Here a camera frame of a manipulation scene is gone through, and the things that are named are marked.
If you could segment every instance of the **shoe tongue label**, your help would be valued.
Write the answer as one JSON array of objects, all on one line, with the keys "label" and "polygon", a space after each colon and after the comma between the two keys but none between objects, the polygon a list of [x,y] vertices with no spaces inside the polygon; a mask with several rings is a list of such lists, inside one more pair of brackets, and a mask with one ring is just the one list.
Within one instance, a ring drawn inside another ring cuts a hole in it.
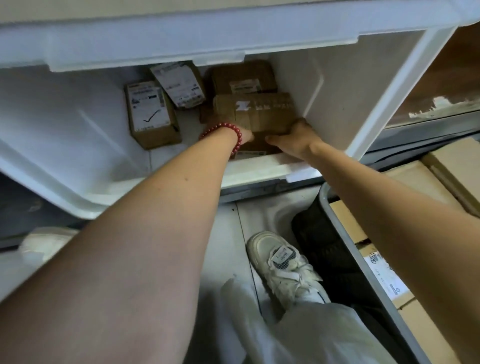
[{"label": "shoe tongue label", "polygon": [[275,254],[273,254],[272,261],[278,265],[285,263],[295,252],[287,246],[280,247]]}]

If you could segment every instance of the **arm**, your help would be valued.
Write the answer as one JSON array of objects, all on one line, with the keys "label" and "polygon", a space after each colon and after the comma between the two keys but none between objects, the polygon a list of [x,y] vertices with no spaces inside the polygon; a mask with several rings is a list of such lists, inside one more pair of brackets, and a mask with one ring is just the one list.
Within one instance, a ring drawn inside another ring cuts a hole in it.
[{"label": "arm", "polygon": [[478,362],[480,220],[347,157],[305,122],[267,141],[322,173],[463,362]]},{"label": "arm", "polygon": [[2,361],[181,363],[236,142],[220,128],[178,155],[2,302]]}]

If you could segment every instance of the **white pants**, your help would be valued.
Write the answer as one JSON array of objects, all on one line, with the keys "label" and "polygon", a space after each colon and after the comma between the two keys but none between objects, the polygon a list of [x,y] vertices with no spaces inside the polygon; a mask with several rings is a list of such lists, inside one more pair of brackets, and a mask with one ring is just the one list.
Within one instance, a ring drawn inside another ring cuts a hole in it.
[{"label": "white pants", "polygon": [[299,303],[268,327],[252,288],[230,279],[221,293],[254,364],[396,364],[350,307]]}]

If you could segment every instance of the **white plastic bin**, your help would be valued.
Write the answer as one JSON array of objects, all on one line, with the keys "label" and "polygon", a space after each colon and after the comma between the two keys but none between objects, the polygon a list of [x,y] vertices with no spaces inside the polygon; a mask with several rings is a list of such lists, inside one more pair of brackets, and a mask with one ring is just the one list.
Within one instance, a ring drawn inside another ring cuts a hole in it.
[{"label": "white plastic bin", "polygon": [[[463,16],[457,3],[471,5],[468,9],[477,12]],[[406,14],[395,15],[392,7],[397,12],[407,9],[420,13],[402,20],[400,16]],[[296,18],[288,18],[293,10]],[[312,10],[323,11],[312,16]],[[342,13],[345,10],[356,10],[358,17]],[[376,16],[384,17],[379,19],[368,10],[377,10]],[[421,17],[429,10],[437,19]],[[232,21],[251,15],[251,22],[257,12],[264,22],[255,23],[256,30],[248,30],[248,41],[240,42],[245,27]],[[223,36],[207,24],[224,24],[225,19],[219,17],[222,14],[229,14],[229,31],[238,34]],[[11,51],[2,49],[5,52],[0,55],[0,64],[34,64],[0,70],[0,170],[69,213],[95,218],[149,173],[193,144],[203,128],[197,111],[179,111],[183,144],[142,150],[129,134],[123,93],[126,83],[142,78],[146,68],[138,65],[190,59],[208,67],[241,61],[245,55],[270,60],[279,90],[291,93],[298,115],[306,117],[325,141],[359,159],[456,26],[471,22],[474,15],[480,15],[480,7],[470,0],[355,0],[174,14],[145,18],[143,22],[134,18],[0,27],[0,46],[6,45]],[[318,23],[318,19],[328,20],[328,24]],[[343,21],[335,24],[335,19]],[[134,37],[125,27],[136,29],[136,34],[147,27],[155,35],[155,21],[179,25],[186,20],[205,25],[201,38],[190,34],[192,38],[187,39],[184,29],[178,28],[177,43],[176,33],[170,32],[163,56],[152,39],[150,43],[140,40],[132,47],[135,52],[129,49]],[[300,27],[293,35],[280,31],[286,20],[290,31],[292,24]],[[389,20],[391,31],[386,28]],[[119,25],[124,31],[115,33]],[[93,36],[92,29],[101,32]],[[39,44],[38,37],[42,36],[47,42]],[[230,41],[229,51],[225,47],[211,48],[220,40],[225,45],[224,38]],[[148,45],[155,49],[150,57],[145,56]],[[188,46],[192,51],[187,54]],[[177,52],[175,57],[169,53],[172,49]],[[54,73],[45,64],[56,71],[77,71]],[[222,188],[319,175],[286,155],[263,156],[229,162]]]}]

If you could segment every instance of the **white sneaker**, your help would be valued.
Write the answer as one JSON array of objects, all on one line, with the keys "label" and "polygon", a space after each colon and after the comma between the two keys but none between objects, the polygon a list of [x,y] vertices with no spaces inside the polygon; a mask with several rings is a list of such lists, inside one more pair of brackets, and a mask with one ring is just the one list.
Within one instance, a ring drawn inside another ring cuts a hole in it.
[{"label": "white sneaker", "polygon": [[285,310],[298,302],[329,303],[322,278],[307,258],[281,236],[263,231],[247,242],[247,252],[257,272]]}]

